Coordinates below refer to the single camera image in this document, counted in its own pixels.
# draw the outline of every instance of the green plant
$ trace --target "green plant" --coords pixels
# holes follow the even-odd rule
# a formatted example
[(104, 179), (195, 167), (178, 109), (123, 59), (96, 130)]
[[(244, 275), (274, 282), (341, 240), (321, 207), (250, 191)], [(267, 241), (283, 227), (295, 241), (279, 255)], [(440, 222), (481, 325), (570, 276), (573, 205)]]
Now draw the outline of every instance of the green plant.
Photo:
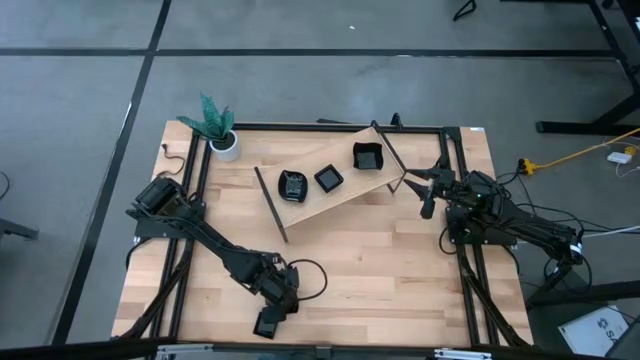
[(227, 143), (229, 131), (233, 126), (233, 112), (229, 111), (227, 107), (220, 114), (213, 103), (213, 99), (203, 93), (200, 93), (200, 103), (204, 122), (196, 121), (186, 116), (178, 116), (176, 119), (214, 143)]

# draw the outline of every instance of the wooden tabletop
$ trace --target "wooden tabletop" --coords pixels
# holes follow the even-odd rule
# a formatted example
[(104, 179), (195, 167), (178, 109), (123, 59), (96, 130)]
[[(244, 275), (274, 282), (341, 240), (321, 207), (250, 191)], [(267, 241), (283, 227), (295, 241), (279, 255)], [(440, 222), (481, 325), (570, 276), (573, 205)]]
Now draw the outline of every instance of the wooden tabletop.
[[(381, 170), (355, 169), (353, 167), (353, 144), (356, 142), (383, 144), (373, 127), (354, 134), (346, 134), (346, 136), (337, 139), (327, 137), (324, 146), (310, 152), (301, 148), (299, 139), (294, 138), (291, 147), (293, 156), (290, 160), (273, 166), (259, 167), (283, 227), (288, 228), (345, 201), (398, 180), (402, 176), (402, 168), (386, 145), (382, 147), (384, 166)], [(305, 146), (317, 146), (317, 143)], [(295, 151), (300, 151), (300, 153), (296, 156)], [(342, 175), (344, 182), (329, 193), (325, 193), (313, 175), (329, 164), (333, 165)], [(307, 178), (309, 190), (303, 203), (286, 201), (278, 195), (278, 179), (283, 170), (297, 171)]]
[[(494, 175), (484, 131), (462, 128), (467, 166)], [(280, 324), (274, 340), (252, 334), (264, 299), (229, 278), (221, 261), (196, 243), (179, 339), (204, 342), (330, 343), (386, 346), (468, 346), (461, 283), (455, 256), (440, 252), (444, 202), (433, 219), (423, 220), (421, 203), (405, 185), (395, 195), (373, 190), (291, 226), (285, 244), (260, 189), (254, 166), (277, 165), (326, 146), (348, 133), (238, 131), (242, 156), (224, 163), (211, 158), (204, 199), (206, 221), (237, 245), (279, 252), (291, 262), (318, 261), (326, 269), (326, 292), (300, 304), (297, 314)], [(440, 156), (436, 135), (388, 134), (407, 168), (429, 168)], [(162, 142), (170, 155), (186, 157), (191, 131), (169, 121)], [(204, 148), (201, 141), (192, 190)], [(453, 143), (449, 151), (455, 168)], [(175, 171), (159, 147), (155, 174)], [(178, 181), (182, 174), (175, 176)], [(156, 295), (167, 248), (152, 240), (132, 256), (113, 334), (125, 332)], [(484, 246), (491, 295), (521, 337), (531, 332), (511, 257), (501, 247)], [(473, 265), (472, 249), (467, 249)], [(299, 296), (318, 291), (323, 279), (312, 265), (300, 264)], [(173, 299), (161, 334), (168, 333)], [(476, 300), (481, 339), (487, 342), (482, 306)]]

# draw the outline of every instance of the concrete floor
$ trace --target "concrete floor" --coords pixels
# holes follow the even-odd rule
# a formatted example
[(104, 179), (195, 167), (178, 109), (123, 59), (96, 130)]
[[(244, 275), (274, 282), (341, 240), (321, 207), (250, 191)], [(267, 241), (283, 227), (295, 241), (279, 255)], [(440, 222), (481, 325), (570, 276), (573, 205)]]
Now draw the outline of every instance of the concrete floor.
[[(462, 3), (174, 1), (160, 48), (606, 48), (585, 5), (479, 1), (475, 14), (451, 22)], [(145, 48), (160, 5), (0, 0), (0, 47)], [(621, 43), (635, 46), (619, 12), (606, 14)], [(627, 49), (634, 58), (636, 47)], [(0, 57), (0, 170), (12, 180), (0, 217), (41, 231), (36, 242), (6, 237), (0, 245), (0, 347), (47, 341), (141, 60)], [(230, 105), (238, 121), (387, 122), (399, 112), (406, 124), (482, 126), (496, 172), (504, 173), (522, 156), (546, 162), (602, 141), (541, 135), (533, 124), (590, 121), (628, 96), (630, 87), (618, 65), (608, 61), (156, 58), (70, 341), (109, 337), (135, 225), (124, 210), (149, 181), (164, 122), (199, 114), (200, 91)], [(638, 124), (638, 115), (626, 121)], [(611, 227), (636, 224), (640, 172), (617, 178), (607, 154), (598, 150), (526, 179), (534, 203)], [(524, 199), (517, 184), (510, 190)], [(616, 236), (585, 243), (595, 284), (637, 280), (640, 245), (634, 240)], [(522, 280), (542, 282), (544, 254), (522, 245), (517, 256)], [(586, 278), (582, 269), (578, 273)], [(617, 304), (633, 316), (640, 313), (638, 301)], [(548, 331), (548, 323), (537, 328), (536, 322), (534, 337), (543, 347)], [(624, 357), (634, 353), (625, 351)]]

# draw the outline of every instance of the potted plant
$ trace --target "potted plant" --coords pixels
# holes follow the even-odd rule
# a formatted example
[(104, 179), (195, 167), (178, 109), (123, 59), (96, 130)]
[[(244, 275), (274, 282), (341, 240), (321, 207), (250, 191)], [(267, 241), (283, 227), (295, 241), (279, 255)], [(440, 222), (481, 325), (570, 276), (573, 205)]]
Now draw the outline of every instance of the potted plant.
[(176, 119), (192, 128), (209, 140), (211, 150), (222, 161), (233, 161), (240, 156), (238, 136), (231, 130), (233, 127), (233, 112), (228, 107), (222, 114), (218, 112), (211, 97), (200, 93), (202, 114), (204, 122), (195, 121), (186, 116), (178, 116)]

